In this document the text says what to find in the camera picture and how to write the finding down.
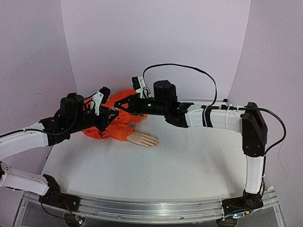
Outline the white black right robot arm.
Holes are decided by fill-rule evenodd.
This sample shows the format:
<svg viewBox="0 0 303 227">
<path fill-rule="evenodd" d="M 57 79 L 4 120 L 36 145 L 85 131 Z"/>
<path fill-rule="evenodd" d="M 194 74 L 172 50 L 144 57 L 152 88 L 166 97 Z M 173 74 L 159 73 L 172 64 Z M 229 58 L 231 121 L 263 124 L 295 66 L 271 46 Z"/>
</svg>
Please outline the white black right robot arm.
<svg viewBox="0 0 303 227">
<path fill-rule="evenodd" d="M 140 83 L 136 80 L 133 83 L 136 93 L 116 101 L 115 108 L 132 115 L 164 116 L 167 123 L 176 127 L 216 128 L 240 133 L 246 156 L 245 188 L 241 197 L 222 201 L 223 215 L 237 218 L 238 214 L 263 207 L 268 128 L 255 103 L 240 107 L 182 103 L 178 101 L 176 86 L 168 80 L 154 82 L 154 97 L 146 98 Z"/>
</svg>

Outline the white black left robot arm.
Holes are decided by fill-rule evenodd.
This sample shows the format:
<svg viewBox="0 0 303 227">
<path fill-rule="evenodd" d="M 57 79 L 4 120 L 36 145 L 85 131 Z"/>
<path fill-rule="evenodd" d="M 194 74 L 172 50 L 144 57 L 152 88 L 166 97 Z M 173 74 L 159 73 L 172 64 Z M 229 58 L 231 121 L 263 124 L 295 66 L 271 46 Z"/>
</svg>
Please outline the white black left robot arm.
<svg viewBox="0 0 303 227">
<path fill-rule="evenodd" d="M 104 131 L 119 115 L 116 109 L 103 106 L 108 97 L 98 91 L 90 101 L 85 101 L 83 96 L 69 93 L 61 99 L 60 108 L 53 117 L 2 134 L 0 159 L 34 148 L 52 147 L 70 139 L 73 133 L 92 127 Z M 42 204 L 71 211 L 79 207 L 79 197 L 62 193 L 54 177 L 21 171 L 4 162 L 0 163 L 0 185 L 37 194 Z"/>
</svg>

